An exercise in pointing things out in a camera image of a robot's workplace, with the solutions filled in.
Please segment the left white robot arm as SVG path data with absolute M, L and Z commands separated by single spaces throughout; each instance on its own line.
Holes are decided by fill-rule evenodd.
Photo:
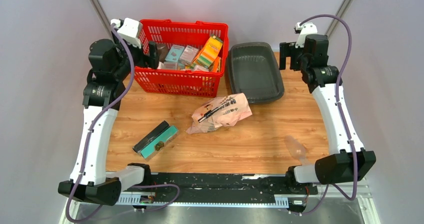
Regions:
M 113 206 L 122 191 L 135 186 L 148 191 L 153 185 L 145 173 L 146 164 L 131 163 L 114 175 L 107 175 L 106 157 L 112 127 L 120 109 L 119 96 L 125 91 L 124 79 L 136 67 L 157 67 L 157 44 L 148 42 L 148 53 L 142 47 L 127 44 L 131 56 L 117 39 L 100 39 L 90 45 L 91 69 L 83 90 L 83 132 L 75 166 L 68 180 L 58 184 L 58 193 L 71 200 Z

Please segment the clear plastic scoop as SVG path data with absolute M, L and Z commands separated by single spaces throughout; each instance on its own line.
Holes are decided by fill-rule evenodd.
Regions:
M 306 156 L 305 147 L 296 138 L 291 135 L 287 135 L 284 138 L 284 143 L 291 156 L 300 161 L 301 165 L 306 166 L 311 164 Z

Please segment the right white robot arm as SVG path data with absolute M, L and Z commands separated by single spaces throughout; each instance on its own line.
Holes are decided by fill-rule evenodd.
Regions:
M 299 193 L 306 183 L 332 185 L 361 181 L 376 163 L 376 155 L 366 150 L 356 134 L 344 100 L 343 86 L 337 84 L 339 69 L 328 65 L 329 41 L 326 35 L 309 34 L 304 47 L 295 42 L 282 42 L 280 69 L 284 70 L 286 58 L 290 69 L 300 71 L 302 80 L 315 99 L 328 139 L 329 155 L 313 164 L 305 160 L 291 166 L 285 179 L 286 189 Z

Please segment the black bag clip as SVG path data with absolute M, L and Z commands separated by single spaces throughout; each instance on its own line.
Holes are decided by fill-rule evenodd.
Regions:
M 218 106 L 212 110 L 208 110 L 201 118 L 199 118 L 197 121 L 199 123 L 205 121 L 206 119 L 208 119 L 209 117 L 211 117 L 213 114 L 215 114 L 216 112 L 220 111 L 221 109 L 223 109 L 224 106 Z

